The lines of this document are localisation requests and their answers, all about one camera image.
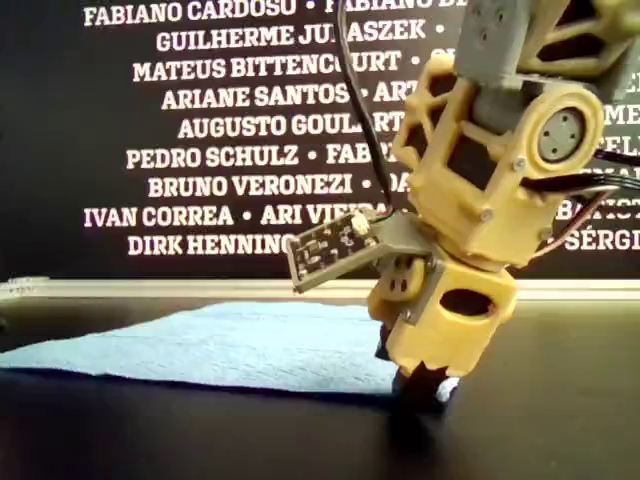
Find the gray 3d-printed part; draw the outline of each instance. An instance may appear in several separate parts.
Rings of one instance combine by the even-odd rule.
[[[304,251],[305,246],[315,238],[321,238],[329,246],[334,245],[336,239],[325,236],[324,232],[335,232],[336,229],[331,227],[343,225],[345,219],[348,220],[352,215],[314,227],[289,240],[287,259],[295,291],[303,293],[389,255],[426,257],[436,248],[433,239],[420,228],[415,215],[396,212],[389,218],[371,223],[370,232],[359,247],[352,241],[352,249],[347,253],[335,257],[324,256],[325,261],[320,268],[313,271],[306,268],[307,265],[300,261],[300,252]]]
[[[627,95],[632,76],[640,68],[640,39],[635,40],[597,82],[602,103],[621,103]]]
[[[532,0],[469,0],[456,49],[455,70],[481,85],[518,89],[516,75]]]
[[[584,140],[585,122],[578,110],[565,108],[551,116],[538,138],[538,153],[549,163],[569,158]]]
[[[529,98],[523,90],[484,87],[473,102],[473,120],[500,135],[518,126],[528,105]]]

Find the circuit board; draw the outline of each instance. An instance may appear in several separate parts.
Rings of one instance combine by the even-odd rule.
[[[376,245],[375,237],[361,236],[355,231],[353,218],[353,213],[347,214],[297,237],[292,243],[292,253],[298,280]]]

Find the robotic arm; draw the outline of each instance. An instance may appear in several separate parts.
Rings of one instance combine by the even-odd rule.
[[[344,2],[338,12],[344,53]],[[432,390],[469,374],[514,310],[507,267],[556,248],[615,190],[640,189],[580,173],[594,157],[637,165],[598,146],[603,104],[624,97],[638,66],[638,33],[640,0],[469,0],[455,60],[426,63],[393,142],[416,214],[391,206],[346,50],[343,72],[390,210],[354,211],[292,239],[294,288],[373,263],[380,279],[367,304],[399,385],[426,372]],[[566,198],[583,208],[550,241]]]

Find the electrical wire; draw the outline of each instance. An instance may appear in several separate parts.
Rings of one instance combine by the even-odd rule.
[[[600,204],[605,201],[609,196],[611,196],[613,192],[600,192],[595,197],[593,197],[589,202],[580,211],[571,219],[571,221],[560,231],[560,233],[556,236],[556,238],[546,245],[545,247],[538,250],[533,258],[539,258],[547,253],[555,250],[560,245],[562,245],[569,236],[578,230],[584,223],[589,220],[589,217],[593,212],[597,210]]]
[[[385,157],[382,152],[382,146],[378,140],[375,126],[371,115],[367,111],[362,91],[358,86],[356,72],[351,63],[351,52],[349,51],[349,42],[347,39],[347,9],[346,0],[338,0],[337,16],[336,16],[336,43],[338,45],[338,61],[340,69],[344,76],[344,81],[349,92],[349,97],[355,110],[356,117],[362,126],[369,152],[371,153],[371,163],[373,171],[382,193],[384,194],[387,205],[391,206],[391,189],[389,187],[389,177],[385,169]]]
[[[640,191],[640,180],[628,175],[578,173],[540,179],[525,178],[522,180],[521,186],[539,193],[567,194],[613,188]]]
[[[593,154],[593,158],[596,160],[603,160],[605,162],[620,163],[631,167],[640,167],[640,159],[638,157],[634,155],[626,155],[624,153],[612,152],[610,150],[598,149]]]

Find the black cable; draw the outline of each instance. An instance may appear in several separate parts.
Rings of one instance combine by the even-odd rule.
[[[640,180],[637,178],[607,173],[579,173],[536,180],[525,178],[522,180],[521,185],[524,188],[541,193],[579,193],[580,191],[606,187],[640,191]]]
[[[612,152],[609,150],[598,149],[593,154],[596,160],[604,160],[605,162],[620,163],[631,167],[640,167],[640,159],[634,155],[626,155],[624,153]]]
[[[385,157],[376,134],[373,120],[367,112],[362,92],[358,86],[356,79],[356,73],[351,63],[351,52],[349,51],[349,42],[347,39],[347,9],[346,0],[338,0],[338,15],[336,18],[336,43],[338,44],[338,61],[340,62],[340,68],[344,76],[344,81],[349,91],[349,97],[355,110],[356,116],[360,125],[362,125],[362,131],[364,132],[364,138],[371,152],[371,163],[373,164],[373,171],[376,174],[376,179],[382,188],[382,193],[387,202],[387,205],[391,206],[391,189],[389,187],[389,177],[385,169]]]

